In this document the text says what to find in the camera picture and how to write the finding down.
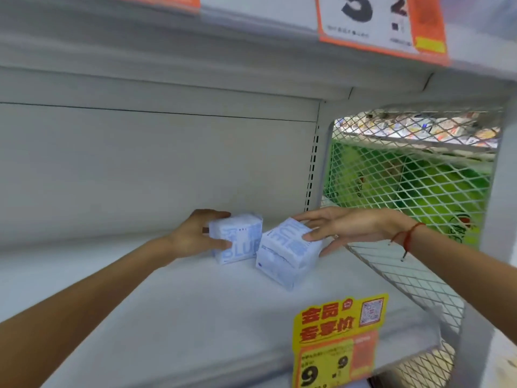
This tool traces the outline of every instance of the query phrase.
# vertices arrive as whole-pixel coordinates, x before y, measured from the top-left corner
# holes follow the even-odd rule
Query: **hand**
[[[230,216],[226,211],[196,209],[176,230],[148,244],[160,256],[160,266],[165,266],[181,257],[193,256],[210,249],[225,250],[232,247],[226,240],[216,240],[203,235],[204,226],[216,219]]]
[[[306,226],[315,230],[303,236],[306,241],[318,241],[328,236],[335,238],[320,256],[324,256],[350,242],[389,240],[399,231],[413,226],[416,221],[388,209],[326,207],[307,211],[293,217],[308,220]]]

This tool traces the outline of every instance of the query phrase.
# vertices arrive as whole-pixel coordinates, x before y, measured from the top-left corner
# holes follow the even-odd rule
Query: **left hand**
[[[160,256],[160,266],[166,266],[181,257],[193,256],[210,249],[225,250],[232,247],[226,240],[216,240],[203,235],[203,227],[210,221],[227,218],[231,214],[214,209],[196,209],[176,230],[148,244]]]

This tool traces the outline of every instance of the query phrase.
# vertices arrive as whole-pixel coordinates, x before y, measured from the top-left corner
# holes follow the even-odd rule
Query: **yellow price tag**
[[[371,375],[388,294],[314,305],[296,315],[293,387],[327,388]]]
[[[378,331],[373,330],[304,347],[295,364],[293,386],[330,388],[369,377],[377,341]]]

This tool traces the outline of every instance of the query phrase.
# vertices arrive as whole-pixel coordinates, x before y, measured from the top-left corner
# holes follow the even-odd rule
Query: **right hand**
[[[321,251],[320,256],[350,242],[389,240],[416,223],[410,217],[388,208],[326,207],[307,211],[293,218],[299,221],[307,220],[305,225],[314,229],[303,236],[306,241],[318,241],[328,236],[335,238]]]

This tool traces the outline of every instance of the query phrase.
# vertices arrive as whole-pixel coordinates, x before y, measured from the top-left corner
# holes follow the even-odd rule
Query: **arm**
[[[350,242],[391,240],[398,232],[407,231],[417,223],[390,209],[327,207],[294,218],[309,220],[307,225],[316,228],[306,234],[307,241],[337,235],[322,250],[322,255]],[[404,238],[405,235],[401,234],[395,242],[401,244]],[[517,344],[517,308],[513,307],[517,304],[516,267],[425,226],[413,231],[409,249],[413,256]]]
[[[39,387],[152,272],[173,260],[231,242],[202,234],[229,213],[196,210],[170,235],[149,241],[99,272],[0,323],[0,386]]]

